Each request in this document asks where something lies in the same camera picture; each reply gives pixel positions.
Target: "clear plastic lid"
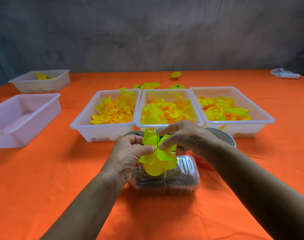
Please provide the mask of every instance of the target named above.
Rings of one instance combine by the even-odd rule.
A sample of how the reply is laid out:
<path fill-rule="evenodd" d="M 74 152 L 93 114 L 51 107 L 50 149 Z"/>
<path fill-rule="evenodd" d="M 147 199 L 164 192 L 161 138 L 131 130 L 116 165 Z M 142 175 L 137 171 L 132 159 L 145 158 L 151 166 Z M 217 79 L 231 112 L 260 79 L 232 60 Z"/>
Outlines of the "clear plastic lid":
<path fill-rule="evenodd" d="M 132 170 L 129 184 L 139 193 L 151 195 L 185 195 L 198 190 L 200 175 L 193 157 L 178 155 L 178 164 L 174 169 L 167 170 L 158 176 L 151 176 L 144 166 Z"/>

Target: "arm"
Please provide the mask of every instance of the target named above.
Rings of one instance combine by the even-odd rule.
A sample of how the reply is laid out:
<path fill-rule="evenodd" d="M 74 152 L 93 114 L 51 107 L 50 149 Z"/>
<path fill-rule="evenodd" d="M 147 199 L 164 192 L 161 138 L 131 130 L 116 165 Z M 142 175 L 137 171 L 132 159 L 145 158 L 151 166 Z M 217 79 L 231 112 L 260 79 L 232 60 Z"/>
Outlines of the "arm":
<path fill-rule="evenodd" d="M 174 133 L 160 148 L 192 149 L 215 168 L 258 223 L 274 239 L 304 239 L 304 196 L 208 130 L 189 121 L 169 125 Z"/>
<path fill-rule="evenodd" d="M 156 148 L 142 138 L 119 139 L 100 173 L 78 194 L 41 240 L 95 240 L 140 157 Z"/>

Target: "person's left hand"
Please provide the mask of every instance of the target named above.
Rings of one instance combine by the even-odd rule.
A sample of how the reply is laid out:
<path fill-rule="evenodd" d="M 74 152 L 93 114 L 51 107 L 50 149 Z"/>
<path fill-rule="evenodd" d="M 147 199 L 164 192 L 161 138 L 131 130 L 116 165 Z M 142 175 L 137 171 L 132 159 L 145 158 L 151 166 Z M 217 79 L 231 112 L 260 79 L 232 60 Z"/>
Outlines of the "person's left hand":
<path fill-rule="evenodd" d="M 131 179 L 131 170 L 140 158 L 143 155 L 152 154 L 156 150 L 156 147 L 142 145 L 142 140 L 143 137 L 138 135 L 128 135 L 118 139 L 101 172 L 115 171 L 125 179 L 125 182 L 128 182 Z"/>

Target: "table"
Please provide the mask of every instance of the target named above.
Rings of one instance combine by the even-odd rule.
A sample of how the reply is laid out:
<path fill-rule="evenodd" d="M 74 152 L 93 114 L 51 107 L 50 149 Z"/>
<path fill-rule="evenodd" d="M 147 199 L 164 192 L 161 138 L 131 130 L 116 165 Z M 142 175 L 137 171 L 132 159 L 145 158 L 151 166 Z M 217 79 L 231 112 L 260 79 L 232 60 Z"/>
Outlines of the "table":
<path fill-rule="evenodd" d="M 70 123 L 98 90 L 159 81 L 189 87 L 234 86 L 275 118 L 237 148 L 304 195 L 304 77 L 269 70 L 71 73 L 62 112 L 24 148 L 0 149 L 0 240 L 36 240 L 100 171 L 114 142 L 86 142 Z M 19 91 L 0 88 L 0 103 Z M 194 195 L 140 197 L 128 185 L 98 239 L 271 239 L 215 171 L 199 168 Z"/>

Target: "person's right hand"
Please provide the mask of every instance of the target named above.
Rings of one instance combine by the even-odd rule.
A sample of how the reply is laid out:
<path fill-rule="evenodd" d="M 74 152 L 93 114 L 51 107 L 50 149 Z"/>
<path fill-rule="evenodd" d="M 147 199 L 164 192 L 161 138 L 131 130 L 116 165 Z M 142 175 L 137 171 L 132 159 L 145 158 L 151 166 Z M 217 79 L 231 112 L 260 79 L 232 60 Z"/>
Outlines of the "person's right hand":
<path fill-rule="evenodd" d="M 198 157 L 204 156 L 204 150 L 206 150 L 207 145 L 213 145 L 220 141 L 220 139 L 210 131 L 189 120 L 183 120 L 168 125 L 160 131 L 160 136 L 164 136 L 165 134 L 172 134 L 172 136 L 159 145 L 161 150 L 168 149 L 177 144 L 176 153 L 181 154 L 188 150 L 192 150 L 193 154 Z"/>

